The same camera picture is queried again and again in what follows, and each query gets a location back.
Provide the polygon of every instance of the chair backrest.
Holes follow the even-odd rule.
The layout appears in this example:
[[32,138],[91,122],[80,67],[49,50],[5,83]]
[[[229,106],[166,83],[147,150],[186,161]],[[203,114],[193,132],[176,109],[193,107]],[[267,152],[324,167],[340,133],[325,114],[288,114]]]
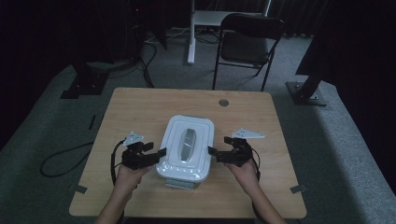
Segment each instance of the chair backrest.
[[277,18],[231,13],[221,22],[221,30],[232,30],[243,35],[279,40],[284,34],[284,22]]

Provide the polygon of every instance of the white lid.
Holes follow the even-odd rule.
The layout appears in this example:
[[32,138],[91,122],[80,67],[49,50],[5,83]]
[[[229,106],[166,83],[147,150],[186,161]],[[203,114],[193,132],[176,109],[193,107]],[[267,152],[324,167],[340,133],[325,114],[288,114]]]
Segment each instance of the white lid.
[[160,176],[193,183],[207,178],[211,156],[207,147],[213,147],[215,126],[210,119],[173,116],[163,136],[161,148],[166,156],[156,165]]

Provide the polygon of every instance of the table top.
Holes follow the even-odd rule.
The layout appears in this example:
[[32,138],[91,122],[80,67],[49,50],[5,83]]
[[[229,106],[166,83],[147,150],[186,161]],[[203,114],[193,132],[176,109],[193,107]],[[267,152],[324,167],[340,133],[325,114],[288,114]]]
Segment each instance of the table top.
[[[222,106],[220,100],[229,104]],[[290,155],[272,97],[258,91],[199,91],[117,88],[108,105],[79,185],[70,205],[73,216],[98,216],[113,189],[110,154],[131,131],[143,135],[144,143],[161,146],[167,124],[174,115],[210,119],[215,124],[214,148],[230,150],[224,136],[240,128],[263,133],[265,138],[248,139],[261,158],[261,186],[284,218],[306,215]],[[116,164],[126,147],[120,146]],[[155,169],[143,176],[125,207],[126,217],[229,217],[254,218],[251,200],[222,163],[212,158],[208,178],[195,189],[173,189]]]

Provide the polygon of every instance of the human arm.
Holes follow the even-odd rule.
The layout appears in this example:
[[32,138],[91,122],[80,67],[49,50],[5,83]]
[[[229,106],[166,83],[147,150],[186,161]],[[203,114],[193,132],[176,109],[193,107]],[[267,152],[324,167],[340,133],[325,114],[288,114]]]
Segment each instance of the human arm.
[[124,165],[120,165],[114,189],[105,207],[96,219],[95,224],[117,223],[126,204],[131,199],[137,184],[140,183],[142,176],[151,168],[152,166],[139,170],[132,170]]
[[270,224],[287,223],[285,219],[276,211],[260,187],[256,176],[256,168],[253,160],[245,162],[241,167],[234,164],[226,164],[241,185],[244,192],[253,201],[256,210],[262,218]]

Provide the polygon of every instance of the stand base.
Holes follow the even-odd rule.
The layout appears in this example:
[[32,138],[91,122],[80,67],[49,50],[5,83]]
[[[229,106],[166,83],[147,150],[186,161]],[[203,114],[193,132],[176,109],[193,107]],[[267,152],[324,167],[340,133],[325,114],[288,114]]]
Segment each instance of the stand base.
[[296,105],[327,105],[326,101],[323,100],[323,97],[319,90],[316,90],[314,94],[308,99],[301,98],[298,95],[298,91],[304,85],[303,82],[286,82],[286,85],[288,86],[290,95]]
[[81,86],[75,77],[68,91],[62,93],[61,99],[77,99],[80,95],[100,95],[106,85],[109,73],[95,74],[90,86]]

